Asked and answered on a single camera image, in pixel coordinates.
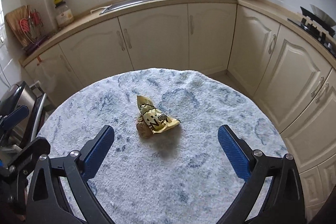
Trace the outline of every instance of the jar lid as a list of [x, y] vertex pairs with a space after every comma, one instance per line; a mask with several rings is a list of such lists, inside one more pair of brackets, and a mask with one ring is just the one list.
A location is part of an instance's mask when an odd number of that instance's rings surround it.
[[57, 3], [55, 9], [57, 9], [58, 7], [60, 7], [60, 6], [62, 6], [62, 5], [65, 5], [65, 4], [66, 4], [65, 1], [62, 1], [62, 2], [60, 2], [60, 3]]

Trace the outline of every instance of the glass jar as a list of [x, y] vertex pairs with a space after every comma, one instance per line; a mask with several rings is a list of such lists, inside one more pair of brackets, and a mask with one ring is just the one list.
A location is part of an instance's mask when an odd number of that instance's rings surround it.
[[60, 29], [68, 26], [74, 20], [71, 9], [66, 5], [65, 1], [56, 5], [56, 21]]

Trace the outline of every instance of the metal screw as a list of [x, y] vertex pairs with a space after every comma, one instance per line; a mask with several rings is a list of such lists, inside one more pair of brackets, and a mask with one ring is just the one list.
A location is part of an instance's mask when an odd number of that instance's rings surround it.
[[74, 157], [74, 158], [75, 158], [75, 157], [77, 157], [78, 155], [79, 155], [79, 151], [78, 151], [78, 150], [74, 150], [74, 151], [71, 151], [71, 152], [70, 152], [70, 156], [71, 156], [71, 157]]
[[39, 160], [45, 160], [47, 159], [47, 155], [46, 154], [42, 154], [40, 157], [39, 157]]
[[254, 150], [253, 154], [257, 157], [261, 157], [263, 155], [263, 152], [261, 152], [260, 150]]
[[292, 154], [286, 154], [286, 158], [287, 158], [288, 160], [293, 160], [293, 159], [294, 159], [294, 157], [293, 157]]
[[10, 172], [10, 173], [13, 173], [14, 171], [15, 171], [15, 166], [12, 165], [12, 166], [9, 168], [9, 172]]

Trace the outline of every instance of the white fluffy rug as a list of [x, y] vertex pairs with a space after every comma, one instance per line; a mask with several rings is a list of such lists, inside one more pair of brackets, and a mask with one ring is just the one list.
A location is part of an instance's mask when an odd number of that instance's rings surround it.
[[[140, 139], [137, 95], [151, 98], [181, 125]], [[88, 184], [117, 224], [216, 223], [244, 184], [219, 145], [223, 124], [252, 149], [269, 156], [287, 153], [278, 132], [250, 99], [195, 71], [149, 69], [99, 81], [58, 107], [39, 136], [50, 142], [50, 157], [60, 157], [80, 149], [105, 124], [114, 128], [115, 141]], [[68, 185], [64, 190], [74, 214], [81, 216]]]

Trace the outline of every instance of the cabinet handle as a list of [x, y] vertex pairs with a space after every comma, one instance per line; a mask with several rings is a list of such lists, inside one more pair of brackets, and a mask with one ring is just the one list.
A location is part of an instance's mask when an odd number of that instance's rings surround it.
[[128, 47], [131, 49], [132, 48], [132, 44], [131, 44], [131, 39], [129, 37], [128, 31], [127, 29], [124, 29], [124, 33], [125, 33], [125, 37], [126, 37], [126, 42], [128, 44]]
[[120, 31], [117, 31], [117, 35], [119, 36], [119, 45], [121, 47], [121, 50], [124, 51], [125, 47], [124, 47], [124, 40], [121, 38], [121, 34]]
[[320, 95], [318, 97], [316, 97], [316, 99], [315, 99], [316, 103], [318, 103], [320, 101], [323, 94], [328, 90], [328, 88], [329, 88], [329, 83], [326, 83], [325, 87], [324, 87], [324, 90], [320, 93]]
[[194, 17], [190, 16], [190, 33], [191, 35], [194, 34]]
[[67, 61], [65, 60], [63, 55], [61, 56], [61, 60], [63, 61], [63, 64], [65, 65], [66, 69], [68, 70], [68, 72], [72, 72], [71, 68], [69, 68]]
[[315, 89], [313, 90], [313, 92], [310, 94], [312, 97], [315, 96], [315, 92], [317, 92], [317, 90], [319, 89], [319, 86], [320, 86], [321, 84], [323, 84], [323, 82], [324, 82], [324, 77], [322, 76], [321, 79], [320, 79], [320, 81], [319, 81], [319, 83], [317, 84], [316, 88], [315, 88]]
[[277, 39], [277, 35], [274, 34], [273, 35], [273, 38], [272, 38], [272, 41], [271, 41], [271, 44], [269, 45], [269, 49], [268, 49], [268, 53], [271, 54], [272, 53], [272, 45], [273, 45], [273, 42]]

